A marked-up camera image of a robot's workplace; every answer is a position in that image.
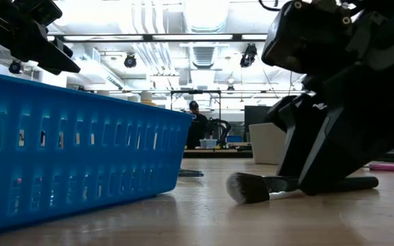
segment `camera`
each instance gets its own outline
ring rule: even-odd
[[[13,61],[8,67],[9,72],[12,74],[23,74],[24,73],[24,65],[20,61]]]
[[[257,47],[254,44],[247,44],[246,51],[244,51],[243,57],[239,65],[242,68],[250,67],[254,62],[254,56],[258,54]]]
[[[126,68],[136,67],[135,54],[128,54],[127,55],[127,58],[124,60],[124,66],[126,66]]]

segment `blue plastic basket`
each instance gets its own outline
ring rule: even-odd
[[[0,75],[0,229],[172,190],[191,121]]]

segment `table surface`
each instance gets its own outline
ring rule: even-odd
[[[394,245],[394,173],[375,172],[376,190],[237,206],[227,177],[276,167],[189,159],[183,168],[205,177],[180,178],[174,191],[149,200],[0,234],[0,245]]]

